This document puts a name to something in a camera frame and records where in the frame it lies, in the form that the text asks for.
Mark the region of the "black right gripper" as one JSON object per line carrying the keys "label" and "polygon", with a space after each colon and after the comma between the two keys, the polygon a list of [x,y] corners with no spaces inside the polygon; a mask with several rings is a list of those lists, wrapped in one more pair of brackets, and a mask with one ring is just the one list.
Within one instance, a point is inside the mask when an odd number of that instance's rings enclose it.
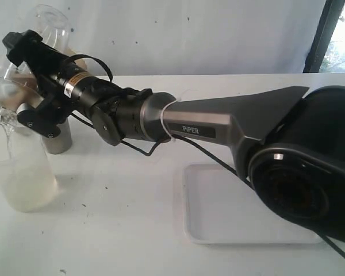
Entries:
{"label": "black right gripper", "polygon": [[42,42],[43,38],[33,30],[9,32],[2,40],[7,59],[20,66],[25,63],[35,77],[36,90],[25,89],[25,102],[42,98],[35,110],[21,112],[18,122],[36,133],[55,138],[60,135],[59,124],[71,113],[62,98],[62,87],[56,82],[59,66],[66,55]]}

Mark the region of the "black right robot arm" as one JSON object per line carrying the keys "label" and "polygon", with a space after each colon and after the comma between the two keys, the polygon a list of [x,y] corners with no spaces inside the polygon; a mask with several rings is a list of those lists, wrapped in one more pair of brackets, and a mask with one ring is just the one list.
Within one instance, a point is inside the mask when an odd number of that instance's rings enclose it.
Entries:
{"label": "black right robot arm", "polygon": [[21,125],[53,138],[77,111],[106,143],[172,139],[220,144],[232,172],[283,219],[345,242],[345,86],[290,86],[252,95],[179,101],[165,92],[122,88],[80,68],[33,30],[2,40],[8,61],[25,64],[42,102],[20,107]]}

